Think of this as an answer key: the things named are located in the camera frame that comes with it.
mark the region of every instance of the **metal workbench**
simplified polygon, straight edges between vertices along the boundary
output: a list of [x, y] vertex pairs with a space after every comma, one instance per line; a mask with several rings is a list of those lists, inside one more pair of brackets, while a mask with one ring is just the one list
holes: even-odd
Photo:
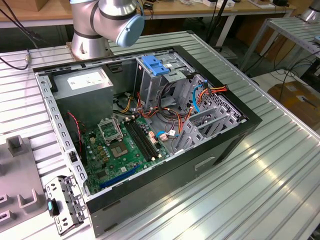
[[292, 57], [293, 61], [291, 65], [299, 60], [303, 49], [311, 54], [314, 54], [314, 56], [318, 58], [320, 57], [320, 44], [314, 41], [316, 36], [320, 36], [320, 23], [311, 24], [298, 17], [269, 18], [264, 21], [249, 49], [247, 50], [240, 65], [240, 69], [242, 71], [244, 70], [244, 67], [248, 63], [248, 60], [268, 28], [272, 28], [274, 33], [262, 50], [262, 55], [265, 53], [266, 48], [269, 48], [278, 34], [280, 34], [285, 36], [287, 39], [290, 39], [300, 47], [300, 49]]
[[[214, 169], [176, 190], [99, 239], [307, 239], [320, 223], [320, 137], [195, 34], [142, 36], [115, 54], [182, 45], [228, 84], [263, 122]], [[23, 65], [25, 51], [1, 54]], [[32, 50], [32, 67], [73, 61], [65, 46]], [[29, 137], [46, 184], [68, 175], [31, 69], [0, 63], [0, 143]], [[0, 239], [93, 239], [89, 220], [59, 238], [44, 212], [0, 233]]]

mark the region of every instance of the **red cable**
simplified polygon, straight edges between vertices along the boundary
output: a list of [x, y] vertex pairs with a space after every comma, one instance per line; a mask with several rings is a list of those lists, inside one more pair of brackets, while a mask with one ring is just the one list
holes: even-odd
[[79, 149], [80, 149], [80, 153], [81, 153], [81, 134], [80, 134], [80, 128], [79, 128], [78, 120], [76, 119], [76, 117], [71, 112], [68, 112], [68, 114], [73, 118], [73, 120], [74, 120], [74, 122], [76, 124], [76, 128], [78, 129]]
[[[142, 108], [141, 99], [140, 99], [140, 94], [139, 94], [138, 92], [137, 92], [137, 97], [138, 97], [138, 108]], [[177, 115], [177, 117], [178, 117], [178, 132], [180, 133], [180, 131], [181, 131], [181, 124], [182, 124], [180, 115], [179, 115], [176, 111], [174, 111], [174, 110], [172, 110], [172, 109], [170, 109], [170, 110], [173, 111], [173, 112]], [[150, 110], [147, 115], [145, 115], [142, 110], [141, 110], [141, 111], [138, 111], [138, 112], [139, 112], [144, 118], [149, 119], [149, 118], [153, 117], [153, 116], [154, 116], [157, 112], [159, 112], [159, 111], [156, 110], [156, 111], [154, 111], [154, 112], [151, 113], [151, 110]]]
[[[220, 89], [220, 90], [211, 90], [211, 93], [212, 94], [215, 94], [215, 93], [219, 93], [219, 92], [226, 92], [228, 89], [227, 88], [223, 88], [223, 89]], [[202, 96], [204, 95], [204, 94], [207, 94], [207, 95], [209, 95], [209, 93], [208, 93], [208, 89], [205, 89], [201, 94], [200, 94], [200, 96], [199, 96], [199, 99], [198, 99], [198, 104], [201, 102], [201, 100], [202, 100]]]

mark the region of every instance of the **motherboard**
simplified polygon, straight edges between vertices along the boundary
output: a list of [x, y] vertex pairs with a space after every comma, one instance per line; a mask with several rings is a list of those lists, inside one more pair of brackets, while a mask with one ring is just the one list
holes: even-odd
[[[149, 132], [151, 129], [145, 119], [138, 117], [134, 121], [115, 122], [115, 125], [99, 125], [82, 134], [83, 151], [86, 153], [86, 160], [82, 160], [82, 163], [92, 194], [169, 157], [161, 142], [154, 144], [150, 141]], [[110, 136], [117, 134], [122, 138], [110, 140]]]

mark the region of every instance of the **white label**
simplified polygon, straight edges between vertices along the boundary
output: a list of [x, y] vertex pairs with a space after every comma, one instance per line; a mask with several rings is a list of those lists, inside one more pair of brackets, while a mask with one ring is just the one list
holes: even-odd
[[123, 173], [127, 171], [125, 166], [121, 167], [120, 169], [121, 169], [121, 172], [123, 172]]
[[176, 131], [175, 131], [175, 130], [170, 130], [170, 131], [168, 132], [168, 134], [169, 134], [170, 136], [174, 136], [174, 135], [175, 135], [175, 133], [176, 133]]
[[288, 86], [286, 86], [286, 88], [289, 89], [291, 92], [298, 91], [298, 90], [296, 89], [296, 87], [295, 87], [295, 86], [292, 86], [292, 85], [288, 85]]
[[92, 72], [80, 76], [69, 77], [67, 81], [72, 90], [81, 89], [96, 84], [106, 83], [106, 80], [103, 79], [98, 72]]
[[308, 100], [305, 96], [300, 95], [300, 96], [296, 96], [301, 102], [305, 102], [304, 99]]

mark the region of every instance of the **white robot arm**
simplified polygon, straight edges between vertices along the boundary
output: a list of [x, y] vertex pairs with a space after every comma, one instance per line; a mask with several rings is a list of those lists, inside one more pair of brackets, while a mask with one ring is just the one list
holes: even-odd
[[70, 0], [74, 35], [72, 53], [79, 59], [106, 57], [108, 40], [130, 47], [140, 37], [145, 20], [134, 0]]
[[308, 23], [318, 23], [320, 17], [320, 0], [313, 0], [309, 8], [300, 16]]

